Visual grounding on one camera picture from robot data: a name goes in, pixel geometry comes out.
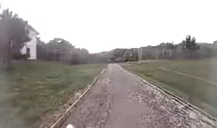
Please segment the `narrow paved road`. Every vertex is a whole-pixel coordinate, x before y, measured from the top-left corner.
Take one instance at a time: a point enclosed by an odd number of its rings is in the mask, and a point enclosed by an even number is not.
[[[212,128],[214,122],[110,64],[61,128]]]

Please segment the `white house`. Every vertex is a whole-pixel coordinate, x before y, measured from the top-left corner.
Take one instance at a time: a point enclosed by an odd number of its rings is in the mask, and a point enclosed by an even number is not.
[[[35,29],[29,26],[29,37],[30,41],[25,42],[25,45],[22,47],[21,54],[27,54],[29,52],[29,60],[37,59],[37,35],[39,34]]]

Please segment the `cracked pavement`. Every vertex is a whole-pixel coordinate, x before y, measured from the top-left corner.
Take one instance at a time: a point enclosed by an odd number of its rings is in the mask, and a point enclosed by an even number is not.
[[[61,128],[215,128],[217,122],[140,82],[117,64],[71,110]]]

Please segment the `overcast sky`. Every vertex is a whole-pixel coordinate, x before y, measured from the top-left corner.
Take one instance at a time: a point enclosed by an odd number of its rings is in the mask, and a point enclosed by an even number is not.
[[[43,41],[68,40],[89,52],[217,40],[217,0],[0,0]]]

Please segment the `grass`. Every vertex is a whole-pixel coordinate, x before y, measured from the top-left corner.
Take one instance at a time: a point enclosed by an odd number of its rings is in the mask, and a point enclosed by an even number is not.
[[[217,84],[172,72],[178,71],[217,83],[217,59],[160,61],[141,65],[131,63],[123,67],[217,117]]]
[[[9,72],[0,71],[0,114],[7,114],[0,117],[0,125],[9,125],[5,119],[14,121],[13,127],[34,125],[90,84],[103,68],[102,64],[28,62],[16,63]]]

